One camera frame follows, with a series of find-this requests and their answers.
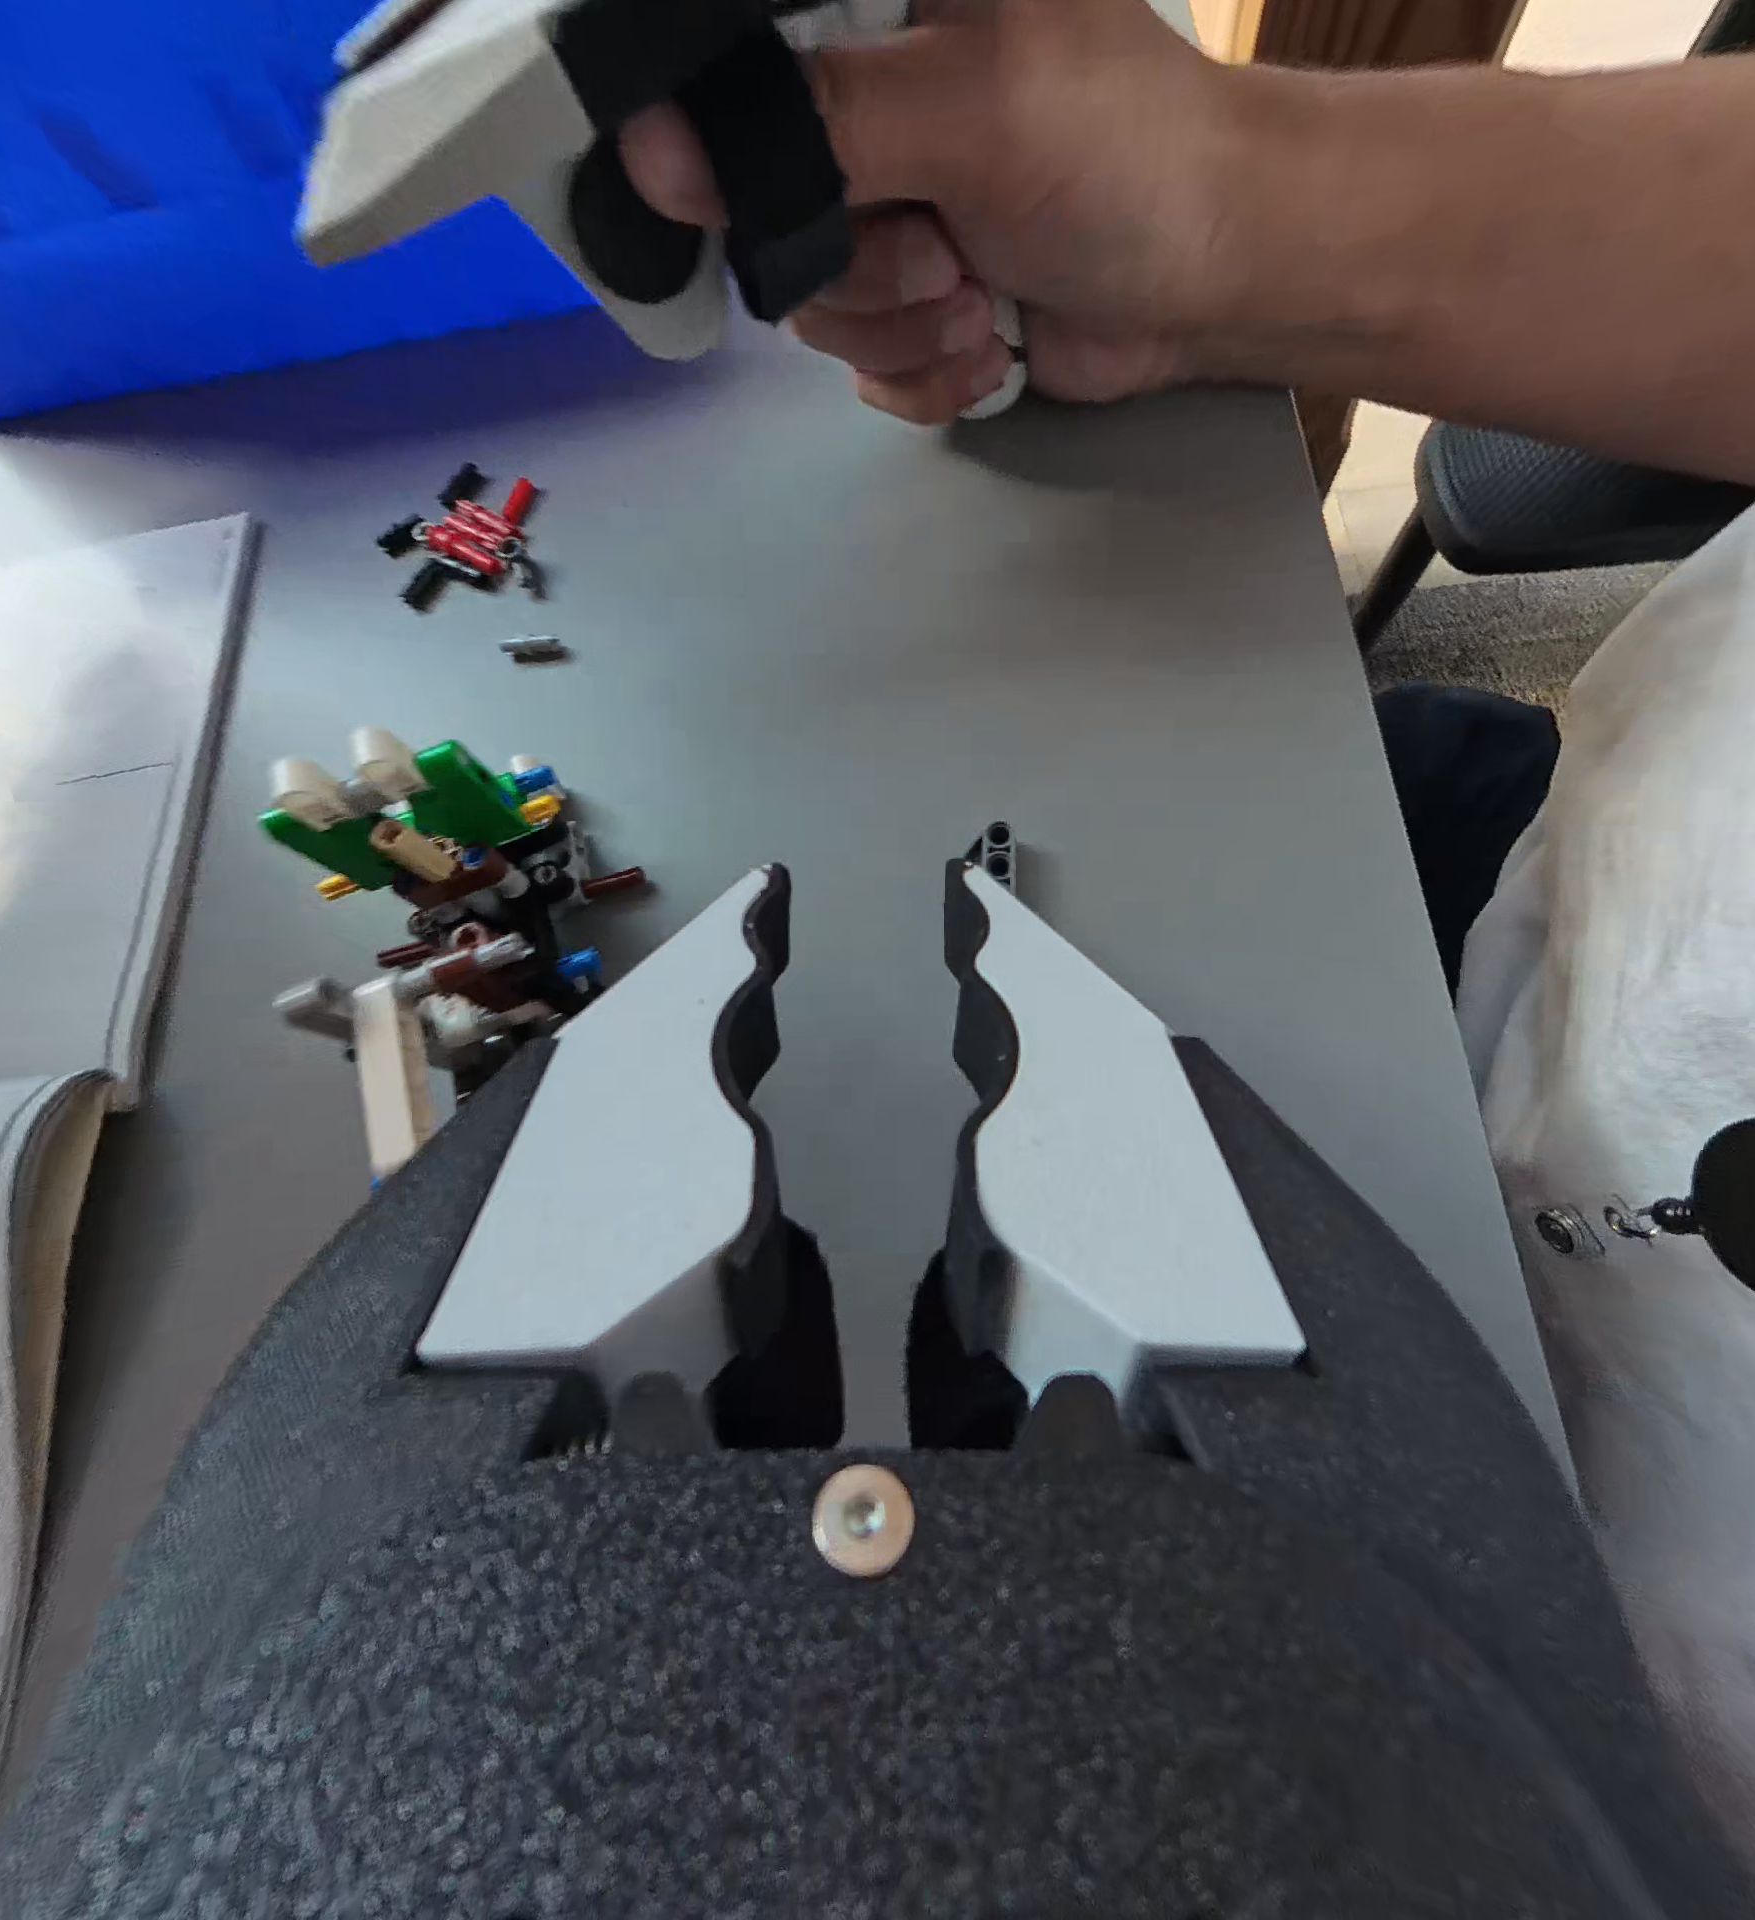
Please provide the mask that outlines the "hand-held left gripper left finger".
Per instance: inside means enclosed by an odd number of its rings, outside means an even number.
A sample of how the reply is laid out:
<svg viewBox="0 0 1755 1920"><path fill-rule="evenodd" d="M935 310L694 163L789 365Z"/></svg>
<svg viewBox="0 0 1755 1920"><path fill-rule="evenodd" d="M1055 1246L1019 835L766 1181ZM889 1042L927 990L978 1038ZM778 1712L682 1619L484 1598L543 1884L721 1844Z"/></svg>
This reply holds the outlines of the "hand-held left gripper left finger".
<svg viewBox="0 0 1755 1920"><path fill-rule="evenodd" d="M753 1099L791 877L751 868L556 1038L417 1342L438 1374L673 1380L724 1447L831 1449L841 1347Z"/></svg>

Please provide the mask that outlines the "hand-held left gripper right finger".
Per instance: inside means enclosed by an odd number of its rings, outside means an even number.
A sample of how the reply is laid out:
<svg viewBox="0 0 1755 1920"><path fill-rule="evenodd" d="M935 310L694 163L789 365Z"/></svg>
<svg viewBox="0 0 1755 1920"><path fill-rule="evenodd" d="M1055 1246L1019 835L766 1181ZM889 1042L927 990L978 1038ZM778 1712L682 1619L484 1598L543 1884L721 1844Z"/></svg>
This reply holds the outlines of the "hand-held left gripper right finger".
<svg viewBox="0 0 1755 1920"><path fill-rule="evenodd" d="M914 1447L1007 1451L1064 1378L1169 1431L1162 1374L1305 1359L1168 1023L973 860L942 941L975 1107L908 1332Z"/></svg>

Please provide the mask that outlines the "small dark grey lego beam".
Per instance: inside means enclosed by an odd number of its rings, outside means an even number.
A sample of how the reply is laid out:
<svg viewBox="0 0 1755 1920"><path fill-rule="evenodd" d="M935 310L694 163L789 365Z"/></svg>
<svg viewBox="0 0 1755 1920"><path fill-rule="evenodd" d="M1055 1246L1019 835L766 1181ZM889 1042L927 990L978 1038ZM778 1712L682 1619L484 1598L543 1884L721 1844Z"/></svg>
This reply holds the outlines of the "small dark grey lego beam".
<svg viewBox="0 0 1755 1920"><path fill-rule="evenodd" d="M986 822L961 858L1034 912L1051 910L1051 855L1028 841L1009 820Z"/></svg>

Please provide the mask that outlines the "long lego truck chassis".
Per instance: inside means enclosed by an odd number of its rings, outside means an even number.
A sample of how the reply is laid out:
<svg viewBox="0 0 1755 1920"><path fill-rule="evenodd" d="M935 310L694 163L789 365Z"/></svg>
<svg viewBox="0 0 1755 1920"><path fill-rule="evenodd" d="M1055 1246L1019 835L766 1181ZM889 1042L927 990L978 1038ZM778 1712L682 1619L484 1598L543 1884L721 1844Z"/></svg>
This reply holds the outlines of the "long lego truck chassis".
<svg viewBox="0 0 1755 1920"><path fill-rule="evenodd" d="M381 895L406 916L362 984L314 977L272 1004L354 1067L381 1187L436 1133L436 1076L465 1103L604 996L602 950L577 946L574 921L650 876L598 868L555 769L526 757L497 772L455 740L360 728L344 774L283 757L268 780L260 830L322 872L323 900Z"/></svg>

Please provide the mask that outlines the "person's right forearm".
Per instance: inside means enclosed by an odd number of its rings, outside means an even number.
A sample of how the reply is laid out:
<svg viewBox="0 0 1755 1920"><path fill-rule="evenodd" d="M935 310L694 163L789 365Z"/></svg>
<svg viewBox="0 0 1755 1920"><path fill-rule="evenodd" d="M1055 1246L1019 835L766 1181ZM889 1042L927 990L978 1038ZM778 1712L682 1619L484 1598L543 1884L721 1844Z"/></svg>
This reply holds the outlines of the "person's right forearm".
<svg viewBox="0 0 1755 1920"><path fill-rule="evenodd" d="M1242 379L1755 488L1755 56L1227 81Z"/></svg>

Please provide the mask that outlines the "person's right hand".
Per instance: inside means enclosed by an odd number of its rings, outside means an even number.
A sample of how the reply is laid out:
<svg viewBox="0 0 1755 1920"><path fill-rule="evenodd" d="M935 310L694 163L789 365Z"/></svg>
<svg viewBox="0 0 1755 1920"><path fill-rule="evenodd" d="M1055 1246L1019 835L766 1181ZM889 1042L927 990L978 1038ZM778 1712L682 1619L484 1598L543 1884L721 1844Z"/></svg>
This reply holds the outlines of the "person's right hand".
<svg viewBox="0 0 1755 1920"><path fill-rule="evenodd" d="M1147 4L933 4L803 58L847 182L849 268L784 322L866 406L957 421L1009 381L1104 404L1297 388L1261 301L1309 75L1206 58Z"/></svg>

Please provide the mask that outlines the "blue plastic bin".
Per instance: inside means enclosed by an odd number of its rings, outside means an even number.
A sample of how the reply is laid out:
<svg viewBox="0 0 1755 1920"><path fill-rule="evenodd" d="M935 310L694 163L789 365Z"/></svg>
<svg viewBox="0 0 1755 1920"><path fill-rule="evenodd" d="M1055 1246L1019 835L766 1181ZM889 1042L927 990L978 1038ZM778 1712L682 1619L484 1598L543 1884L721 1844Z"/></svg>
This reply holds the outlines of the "blue plastic bin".
<svg viewBox="0 0 1755 1920"><path fill-rule="evenodd" d="M293 226L371 2L0 2L0 421L591 308L509 207L316 268Z"/></svg>

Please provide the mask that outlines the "pile of red black pins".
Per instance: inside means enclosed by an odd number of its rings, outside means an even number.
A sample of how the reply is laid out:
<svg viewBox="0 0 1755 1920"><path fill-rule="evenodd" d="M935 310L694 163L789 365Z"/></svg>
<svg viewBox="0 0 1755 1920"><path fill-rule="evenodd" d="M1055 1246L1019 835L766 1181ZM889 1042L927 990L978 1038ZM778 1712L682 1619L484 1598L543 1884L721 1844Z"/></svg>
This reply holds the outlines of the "pile of red black pins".
<svg viewBox="0 0 1755 1920"><path fill-rule="evenodd" d="M409 612L432 612L453 587L480 593L524 589L534 602L549 599L543 564L532 553L526 524L543 490L518 476L501 503L490 503L490 476L465 463L436 495L434 516L406 516L388 526L377 547L394 562L413 562L400 602Z"/></svg>

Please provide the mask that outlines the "person's dark trousers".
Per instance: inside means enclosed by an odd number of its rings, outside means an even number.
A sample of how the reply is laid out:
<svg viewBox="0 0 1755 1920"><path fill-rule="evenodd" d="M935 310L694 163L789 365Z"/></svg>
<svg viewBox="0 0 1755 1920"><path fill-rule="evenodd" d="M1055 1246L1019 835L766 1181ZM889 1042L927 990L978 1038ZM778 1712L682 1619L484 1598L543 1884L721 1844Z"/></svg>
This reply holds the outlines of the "person's dark trousers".
<svg viewBox="0 0 1755 1920"><path fill-rule="evenodd" d="M1372 702L1446 988L1506 860L1549 791L1561 732L1502 694L1399 685Z"/></svg>

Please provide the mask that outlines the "person's white shirt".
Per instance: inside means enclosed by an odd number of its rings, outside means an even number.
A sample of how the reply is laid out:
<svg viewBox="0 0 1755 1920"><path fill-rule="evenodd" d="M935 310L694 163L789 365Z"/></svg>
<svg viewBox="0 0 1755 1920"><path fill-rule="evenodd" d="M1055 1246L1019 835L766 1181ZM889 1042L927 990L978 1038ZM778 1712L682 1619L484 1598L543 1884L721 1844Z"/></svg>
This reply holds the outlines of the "person's white shirt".
<svg viewBox="0 0 1755 1920"><path fill-rule="evenodd" d="M1586 1512L1755 1867L1755 1294L1698 1239L1578 1261L1536 1233L1677 1197L1755 1118L1755 505L1582 669L1458 1019Z"/></svg>

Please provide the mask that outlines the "open instruction booklet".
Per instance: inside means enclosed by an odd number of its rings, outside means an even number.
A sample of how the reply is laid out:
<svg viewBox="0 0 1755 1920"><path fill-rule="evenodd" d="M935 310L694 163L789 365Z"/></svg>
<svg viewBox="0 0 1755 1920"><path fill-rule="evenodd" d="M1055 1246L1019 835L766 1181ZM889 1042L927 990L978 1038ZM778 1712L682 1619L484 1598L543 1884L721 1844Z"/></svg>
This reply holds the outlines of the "open instruction booklet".
<svg viewBox="0 0 1755 1920"><path fill-rule="evenodd" d="M0 564L0 1785L75 1233L144 1095L257 557L228 516Z"/></svg>

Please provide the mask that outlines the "dark mesh office chair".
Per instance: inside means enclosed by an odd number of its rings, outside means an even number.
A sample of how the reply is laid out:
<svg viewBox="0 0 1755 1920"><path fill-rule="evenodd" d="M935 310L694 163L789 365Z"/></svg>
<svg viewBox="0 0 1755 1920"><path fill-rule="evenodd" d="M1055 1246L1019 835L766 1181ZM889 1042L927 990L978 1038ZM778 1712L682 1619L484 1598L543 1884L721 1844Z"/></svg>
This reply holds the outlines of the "dark mesh office chair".
<svg viewBox="0 0 1755 1920"><path fill-rule="evenodd" d="M1471 579L1677 564L1752 505L1740 484L1437 423L1416 453L1416 505L1353 606L1353 635L1368 654L1435 562Z"/></svg>

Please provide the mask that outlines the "wooden furniture panel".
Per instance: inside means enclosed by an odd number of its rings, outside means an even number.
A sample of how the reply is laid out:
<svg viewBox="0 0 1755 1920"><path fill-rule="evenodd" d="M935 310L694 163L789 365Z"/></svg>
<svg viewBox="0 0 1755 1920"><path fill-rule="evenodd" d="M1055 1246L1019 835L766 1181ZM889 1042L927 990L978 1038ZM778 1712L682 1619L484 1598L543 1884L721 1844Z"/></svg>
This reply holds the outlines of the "wooden furniture panel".
<svg viewBox="0 0 1755 1920"><path fill-rule="evenodd" d="M1523 2L1173 4L1211 58L1334 71L1496 64L1523 10Z"/></svg>

